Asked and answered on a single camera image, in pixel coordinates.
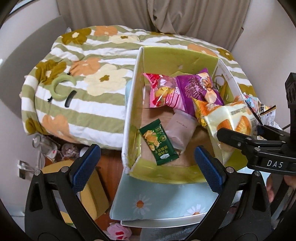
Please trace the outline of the translucent white cake packet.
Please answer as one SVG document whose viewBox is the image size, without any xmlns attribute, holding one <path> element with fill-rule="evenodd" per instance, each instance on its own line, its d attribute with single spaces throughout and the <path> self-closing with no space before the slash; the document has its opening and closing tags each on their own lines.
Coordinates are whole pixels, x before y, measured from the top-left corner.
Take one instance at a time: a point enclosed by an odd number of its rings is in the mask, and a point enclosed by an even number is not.
<svg viewBox="0 0 296 241">
<path fill-rule="evenodd" d="M 166 135 L 173 147 L 180 153 L 184 153 L 193 133 L 198 125 L 195 117 L 184 111 L 174 109 L 174 114 L 165 127 Z"/>
</svg>

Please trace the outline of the purple braised pork chips bag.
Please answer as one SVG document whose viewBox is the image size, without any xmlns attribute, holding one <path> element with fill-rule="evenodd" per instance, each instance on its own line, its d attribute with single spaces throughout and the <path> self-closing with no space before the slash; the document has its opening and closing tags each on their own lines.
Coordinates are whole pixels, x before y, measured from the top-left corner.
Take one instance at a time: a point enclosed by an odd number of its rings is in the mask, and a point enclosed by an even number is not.
<svg viewBox="0 0 296 241">
<path fill-rule="evenodd" d="M 187 114 L 195 115 L 192 99 L 224 105 L 218 90 L 213 86 L 207 68 L 202 69 L 197 74 L 179 75 L 176 77 L 176 82 Z"/>
</svg>

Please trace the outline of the green cracker packet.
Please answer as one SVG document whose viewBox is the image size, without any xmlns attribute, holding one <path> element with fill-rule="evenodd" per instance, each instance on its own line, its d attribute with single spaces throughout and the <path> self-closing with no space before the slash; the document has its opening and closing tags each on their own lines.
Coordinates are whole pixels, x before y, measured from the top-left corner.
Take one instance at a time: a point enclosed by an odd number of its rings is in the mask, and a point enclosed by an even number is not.
<svg viewBox="0 0 296 241">
<path fill-rule="evenodd" d="M 141 127 L 139 131 L 151 150 L 158 166 L 179 158 L 159 118 Z"/>
</svg>

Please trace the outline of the pink snack bag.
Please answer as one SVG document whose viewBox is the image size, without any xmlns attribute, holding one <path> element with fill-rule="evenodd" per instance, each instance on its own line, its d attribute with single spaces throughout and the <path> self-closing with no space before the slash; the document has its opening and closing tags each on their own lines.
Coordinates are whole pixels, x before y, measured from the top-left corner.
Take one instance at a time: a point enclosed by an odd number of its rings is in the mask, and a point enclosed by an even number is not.
<svg viewBox="0 0 296 241">
<path fill-rule="evenodd" d="M 185 111 L 181 92 L 175 77 L 152 73 L 144 73 L 143 75 L 150 84 L 150 108 L 168 106 L 170 108 Z"/>
</svg>

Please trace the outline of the orange white bread packet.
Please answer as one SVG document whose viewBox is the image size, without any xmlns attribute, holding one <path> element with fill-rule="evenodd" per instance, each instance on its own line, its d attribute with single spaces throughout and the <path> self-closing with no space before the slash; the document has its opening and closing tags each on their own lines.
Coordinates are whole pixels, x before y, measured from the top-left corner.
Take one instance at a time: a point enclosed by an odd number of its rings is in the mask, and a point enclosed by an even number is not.
<svg viewBox="0 0 296 241">
<path fill-rule="evenodd" d="M 208 130 L 215 157 L 223 164 L 232 156 L 234 148 L 223 144 L 217 138 L 217 132 L 221 128 L 227 128 L 247 136 L 254 136 L 258 122 L 247 107 L 245 101 L 236 100 L 226 105 L 208 103 L 192 99 L 195 116 L 203 127 Z"/>
</svg>

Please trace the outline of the yellow stool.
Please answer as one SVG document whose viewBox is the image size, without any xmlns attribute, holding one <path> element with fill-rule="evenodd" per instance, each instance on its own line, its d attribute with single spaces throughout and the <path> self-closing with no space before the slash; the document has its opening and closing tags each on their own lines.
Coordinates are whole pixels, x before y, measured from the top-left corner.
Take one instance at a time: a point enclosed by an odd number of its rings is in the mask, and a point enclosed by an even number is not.
<svg viewBox="0 0 296 241">
<path fill-rule="evenodd" d="M 70 167 L 74 161 L 66 160 L 45 166 L 42 169 L 44 174 L 58 172 L 62 167 Z M 79 199 L 93 220 L 99 218 L 109 208 L 109 201 L 104 191 L 99 174 L 93 171 L 83 191 L 79 193 Z"/>
</svg>

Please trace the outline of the green cardboard box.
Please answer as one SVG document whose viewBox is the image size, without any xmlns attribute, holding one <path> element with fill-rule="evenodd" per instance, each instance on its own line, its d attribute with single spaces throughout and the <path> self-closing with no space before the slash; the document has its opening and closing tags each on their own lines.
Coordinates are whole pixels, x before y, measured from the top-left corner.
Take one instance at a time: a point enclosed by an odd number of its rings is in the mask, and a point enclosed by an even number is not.
<svg viewBox="0 0 296 241">
<path fill-rule="evenodd" d="M 156 119 L 166 126 L 174 115 L 172 108 L 150 108 L 149 82 L 144 73 L 177 76 L 196 74 L 207 68 L 225 103 L 242 97 L 244 86 L 237 83 L 224 62 L 208 54 L 172 47 L 143 46 L 139 49 L 126 107 L 126 120 L 122 148 L 122 163 L 126 174 L 139 180 L 166 184 L 204 182 L 194 161 L 194 149 L 203 145 L 206 150 L 222 158 L 222 154 L 208 132 L 198 127 L 185 152 L 175 161 L 158 166 L 139 129 Z"/>
</svg>

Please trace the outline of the beige curtain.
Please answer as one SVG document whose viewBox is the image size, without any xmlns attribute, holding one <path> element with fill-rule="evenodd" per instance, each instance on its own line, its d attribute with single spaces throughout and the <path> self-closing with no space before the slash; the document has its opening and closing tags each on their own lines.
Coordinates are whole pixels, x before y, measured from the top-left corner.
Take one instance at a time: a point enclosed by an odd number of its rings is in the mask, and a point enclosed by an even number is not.
<svg viewBox="0 0 296 241">
<path fill-rule="evenodd" d="M 232 50 L 250 1 L 57 1 L 72 29 L 123 25 L 197 38 Z"/>
</svg>

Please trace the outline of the striped floral quilt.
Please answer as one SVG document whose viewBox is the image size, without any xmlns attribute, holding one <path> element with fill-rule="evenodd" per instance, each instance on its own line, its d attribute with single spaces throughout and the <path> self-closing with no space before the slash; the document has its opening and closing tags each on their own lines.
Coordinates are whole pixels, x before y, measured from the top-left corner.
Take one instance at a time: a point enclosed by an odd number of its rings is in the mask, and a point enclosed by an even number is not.
<svg viewBox="0 0 296 241">
<path fill-rule="evenodd" d="M 49 54 L 26 76 L 21 91 L 25 133 L 120 150 L 125 87 L 142 46 L 188 49 L 218 57 L 241 91 L 255 95 L 232 54 L 217 45 L 119 25 L 92 26 L 58 37 Z"/>
</svg>

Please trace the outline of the grey headboard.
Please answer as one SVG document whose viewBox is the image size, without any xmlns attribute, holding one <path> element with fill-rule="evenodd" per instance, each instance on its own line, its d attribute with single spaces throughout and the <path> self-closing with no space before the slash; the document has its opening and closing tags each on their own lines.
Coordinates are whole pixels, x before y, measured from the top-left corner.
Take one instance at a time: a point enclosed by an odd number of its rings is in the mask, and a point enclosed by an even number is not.
<svg viewBox="0 0 296 241">
<path fill-rule="evenodd" d="M 24 76 L 49 53 L 53 42 L 66 29 L 63 17 L 56 17 L 26 37 L 1 65 L 1 101 L 17 117 L 21 117 L 19 94 Z"/>
</svg>

